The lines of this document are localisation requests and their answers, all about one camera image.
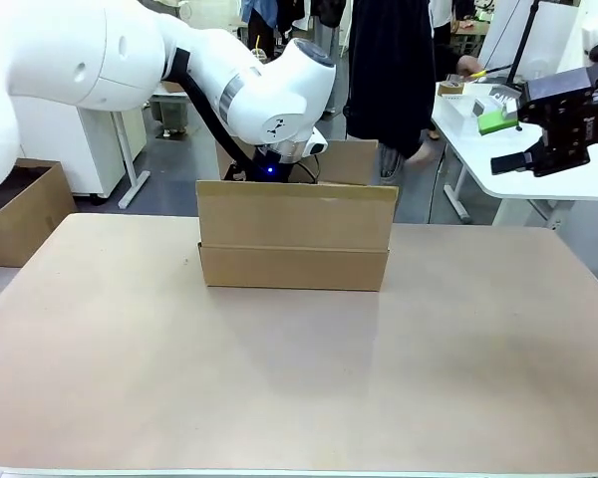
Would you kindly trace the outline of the person's bare hand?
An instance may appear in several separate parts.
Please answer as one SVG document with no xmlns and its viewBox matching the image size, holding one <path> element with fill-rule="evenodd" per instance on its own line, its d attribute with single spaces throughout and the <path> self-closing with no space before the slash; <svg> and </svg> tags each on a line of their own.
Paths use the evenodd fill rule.
<svg viewBox="0 0 598 478">
<path fill-rule="evenodd" d="M 482 65 L 477 58 L 463 55 L 458 59 L 455 69 L 458 75 L 461 75 L 462 77 L 470 77 L 480 73 L 482 71 Z"/>
</svg>

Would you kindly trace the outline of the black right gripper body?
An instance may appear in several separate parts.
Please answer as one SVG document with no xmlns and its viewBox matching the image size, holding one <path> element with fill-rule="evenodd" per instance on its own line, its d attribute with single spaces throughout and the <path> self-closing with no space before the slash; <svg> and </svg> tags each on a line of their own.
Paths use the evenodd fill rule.
<svg viewBox="0 0 598 478">
<path fill-rule="evenodd" d="M 555 99 L 545 128 L 549 173 L 588 163 L 587 148 L 598 144 L 598 66 L 558 73 L 553 83 Z"/>
</svg>

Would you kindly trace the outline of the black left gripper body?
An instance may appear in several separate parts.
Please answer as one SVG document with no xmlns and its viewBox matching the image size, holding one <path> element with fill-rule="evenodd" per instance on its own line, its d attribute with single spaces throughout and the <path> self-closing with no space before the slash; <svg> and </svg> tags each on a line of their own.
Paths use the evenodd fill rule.
<svg viewBox="0 0 598 478">
<path fill-rule="evenodd" d="M 289 183 L 290 175 L 295 167 L 301 168 L 310 178 L 311 183 L 317 183 L 320 175 L 318 156 L 314 159 L 317 172 L 313 172 L 302 162 L 283 163 L 282 155 L 267 146 L 256 146 L 250 158 L 245 161 L 232 160 L 223 179 L 226 181 Z"/>
</svg>

